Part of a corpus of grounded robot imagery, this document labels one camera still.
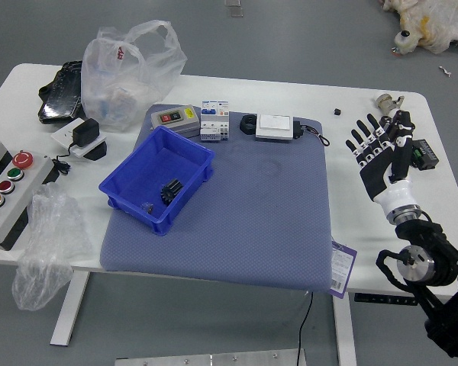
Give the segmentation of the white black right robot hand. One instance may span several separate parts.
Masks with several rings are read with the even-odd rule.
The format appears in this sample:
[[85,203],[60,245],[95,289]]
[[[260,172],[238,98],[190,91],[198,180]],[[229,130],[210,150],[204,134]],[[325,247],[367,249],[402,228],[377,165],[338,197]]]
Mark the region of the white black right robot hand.
[[360,167],[360,177],[369,198],[382,207],[393,223],[400,212],[419,208],[408,178],[415,125],[410,113],[403,110],[396,111],[390,119],[389,130],[371,114],[367,115],[367,120],[373,130],[358,120],[358,128],[351,130],[353,140],[347,140],[346,145]]

